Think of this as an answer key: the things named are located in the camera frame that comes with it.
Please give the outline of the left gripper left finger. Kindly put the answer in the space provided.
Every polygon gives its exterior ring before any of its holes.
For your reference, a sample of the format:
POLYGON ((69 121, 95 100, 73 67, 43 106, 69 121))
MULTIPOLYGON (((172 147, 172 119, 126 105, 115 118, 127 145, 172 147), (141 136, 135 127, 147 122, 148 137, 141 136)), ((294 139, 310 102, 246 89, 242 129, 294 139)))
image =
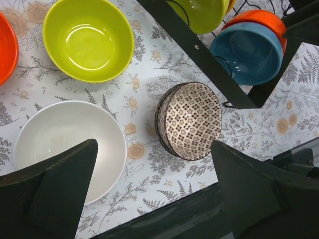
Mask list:
POLYGON ((62 153, 0 177, 2 239, 73 239, 96 163, 88 139, 62 153))

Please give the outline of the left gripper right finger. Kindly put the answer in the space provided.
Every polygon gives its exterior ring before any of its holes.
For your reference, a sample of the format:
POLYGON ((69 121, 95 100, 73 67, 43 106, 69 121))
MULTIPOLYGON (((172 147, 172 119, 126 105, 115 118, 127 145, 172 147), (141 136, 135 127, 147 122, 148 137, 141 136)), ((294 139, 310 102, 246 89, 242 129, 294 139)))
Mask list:
POLYGON ((220 141, 211 154, 236 239, 318 238, 319 163, 282 169, 220 141))

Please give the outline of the white bowl row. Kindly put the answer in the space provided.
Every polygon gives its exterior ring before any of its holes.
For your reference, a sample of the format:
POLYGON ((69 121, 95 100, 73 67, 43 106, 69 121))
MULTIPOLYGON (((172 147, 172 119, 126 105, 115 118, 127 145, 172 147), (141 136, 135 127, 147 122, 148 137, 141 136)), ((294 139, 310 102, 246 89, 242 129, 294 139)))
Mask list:
POLYGON ((96 163, 85 204, 107 194, 120 179, 127 158, 124 134, 106 110, 83 101, 64 101, 35 113, 20 130, 13 148, 13 165, 20 170, 95 139, 96 163))

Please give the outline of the red orange bowl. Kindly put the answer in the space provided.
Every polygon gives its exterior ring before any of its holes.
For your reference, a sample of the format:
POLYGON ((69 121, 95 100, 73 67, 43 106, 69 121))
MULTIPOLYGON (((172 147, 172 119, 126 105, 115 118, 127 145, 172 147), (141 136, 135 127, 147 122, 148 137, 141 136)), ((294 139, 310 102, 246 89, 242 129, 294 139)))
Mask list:
POLYGON ((0 84, 4 84, 16 69, 19 55, 16 34, 5 16, 0 14, 0 84))

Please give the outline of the lime green bowl back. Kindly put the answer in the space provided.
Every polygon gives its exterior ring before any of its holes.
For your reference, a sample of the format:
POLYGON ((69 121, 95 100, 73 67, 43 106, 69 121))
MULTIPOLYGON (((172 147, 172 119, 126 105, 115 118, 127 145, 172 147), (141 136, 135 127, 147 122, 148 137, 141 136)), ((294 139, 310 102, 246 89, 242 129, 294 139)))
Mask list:
POLYGON ((42 36, 52 62, 88 83, 119 76, 134 53, 128 20, 107 0, 57 1, 45 16, 42 36))

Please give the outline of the brown patterned bowl row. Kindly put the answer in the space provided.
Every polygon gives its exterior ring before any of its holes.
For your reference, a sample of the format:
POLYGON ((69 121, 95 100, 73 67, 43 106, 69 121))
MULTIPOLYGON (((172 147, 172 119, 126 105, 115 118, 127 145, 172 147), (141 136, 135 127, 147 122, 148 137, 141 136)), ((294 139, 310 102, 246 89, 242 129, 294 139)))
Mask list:
POLYGON ((196 161, 210 153, 220 136, 222 112, 218 97, 205 84, 190 82, 169 97, 165 106, 164 129, 174 153, 196 161))
POLYGON ((175 157, 179 157, 177 155, 177 153, 167 144, 165 143, 165 141, 163 140, 162 136, 161 136, 161 132, 160 132, 160 111, 161 111, 161 107, 165 101, 165 99, 167 98, 167 96, 169 96, 172 92, 175 92, 176 90, 180 89, 182 86, 184 86, 185 83, 181 83, 178 85, 173 86, 172 88, 170 88, 168 91, 166 91, 166 93, 164 93, 161 97, 161 99, 159 100, 157 106, 156 106, 156 110, 155 110, 155 117, 154 117, 154 122, 155 122, 155 131, 156 131, 156 135, 159 139, 160 144, 162 145, 162 147, 171 155, 175 156, 175 157))

